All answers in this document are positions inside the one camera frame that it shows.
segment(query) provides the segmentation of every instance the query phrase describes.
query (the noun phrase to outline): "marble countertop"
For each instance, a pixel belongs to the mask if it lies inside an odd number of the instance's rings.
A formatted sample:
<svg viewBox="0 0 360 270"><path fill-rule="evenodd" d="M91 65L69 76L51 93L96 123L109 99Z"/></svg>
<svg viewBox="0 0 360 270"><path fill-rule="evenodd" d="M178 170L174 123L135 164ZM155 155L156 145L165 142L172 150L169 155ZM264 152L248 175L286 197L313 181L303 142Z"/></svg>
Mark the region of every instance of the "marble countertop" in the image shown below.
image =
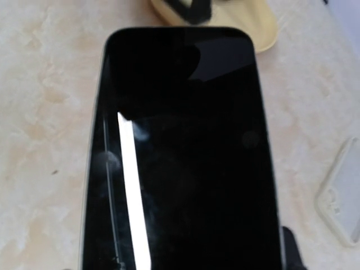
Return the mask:
<svg viewBox="0 0 360 270"><path fill-rule="evenodd" d="M115 30L160 25L149 0L0 3L0 269L78 269L92 110ZM258 55L281 221L311 270L358 269L314 208L341 144L360 137L360 62L321 0L269 0Z"/></svg>

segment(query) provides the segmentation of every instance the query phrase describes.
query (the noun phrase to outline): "black object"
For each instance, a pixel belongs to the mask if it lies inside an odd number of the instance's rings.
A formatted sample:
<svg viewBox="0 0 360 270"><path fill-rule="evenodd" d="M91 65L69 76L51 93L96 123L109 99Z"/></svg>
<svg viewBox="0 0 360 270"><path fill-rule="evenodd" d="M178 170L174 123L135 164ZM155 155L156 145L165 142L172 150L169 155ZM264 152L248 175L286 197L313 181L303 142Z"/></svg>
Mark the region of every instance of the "black object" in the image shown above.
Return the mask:
<svg viewBox="0 0 360 270"><path fill-rule="evenodd" d="M192 0L191 6L185 6L180 0L161 0L166 2L180 17L192 25L209 21L212 16L211 0Z"/></svg>
<svg viewBox="0 0 360 270"><path fill-rule="evenodd" d="M283 227L287 270L307 270L303 264L295 236L291 229Z"/></svg>
<svg viewBox="0 0 360 270"><path fill-rule="evenodd" d="M285 267L246 34L147 28L109 38L94 117L83 270L136 268L118 112L133 124L152 270Z"/></svg>

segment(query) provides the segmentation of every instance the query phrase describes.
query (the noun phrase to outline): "black phone screen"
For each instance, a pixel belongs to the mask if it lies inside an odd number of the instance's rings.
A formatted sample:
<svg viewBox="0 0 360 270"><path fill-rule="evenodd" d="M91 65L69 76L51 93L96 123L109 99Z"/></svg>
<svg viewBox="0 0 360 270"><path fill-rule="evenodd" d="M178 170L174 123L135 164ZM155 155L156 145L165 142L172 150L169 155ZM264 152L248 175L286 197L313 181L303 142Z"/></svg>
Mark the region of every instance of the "black phone screen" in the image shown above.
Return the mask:
<svg viewBox="0 0 360 270"><path fill-rule="evenodd" d="M124 172L119 115L130 123L135 178ZM140 255L134 181L146 232ZM113 34L94 121L83 269L280 270L282 251L249 37L229 28Z"/></svg>

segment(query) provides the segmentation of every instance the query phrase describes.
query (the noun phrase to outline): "yellow object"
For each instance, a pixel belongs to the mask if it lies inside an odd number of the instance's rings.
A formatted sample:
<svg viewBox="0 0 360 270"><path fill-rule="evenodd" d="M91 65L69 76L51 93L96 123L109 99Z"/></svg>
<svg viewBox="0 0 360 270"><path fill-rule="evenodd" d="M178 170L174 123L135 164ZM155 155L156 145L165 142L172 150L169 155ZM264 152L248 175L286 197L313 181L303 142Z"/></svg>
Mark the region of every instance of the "yellow object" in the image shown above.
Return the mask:
<svg viewBox="0 0 360 270"><path fill-rule="evenodd" d="M180 0L191 5L191 0ZM151 0L156 12L170 25L189 25L164 0ZM277 39L277 21L266 0L213 0L211 19L201 26L228 26L249 35L256 52L271 48Z"/></svg>

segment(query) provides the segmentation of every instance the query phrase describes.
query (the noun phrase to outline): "clear phone case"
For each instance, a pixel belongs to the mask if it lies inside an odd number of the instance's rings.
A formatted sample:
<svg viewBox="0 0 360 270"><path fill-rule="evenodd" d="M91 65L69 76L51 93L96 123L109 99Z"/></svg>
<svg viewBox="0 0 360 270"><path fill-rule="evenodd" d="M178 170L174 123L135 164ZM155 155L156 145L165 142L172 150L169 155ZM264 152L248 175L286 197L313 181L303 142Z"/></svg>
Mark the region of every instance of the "clear phone case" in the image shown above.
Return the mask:
<svg viewBox="0 0 360 270"><path fill-rule="evenodd" d="M360 141L349 139L340 150L316 196L316 209L345 246L360 241Z"/></svg>

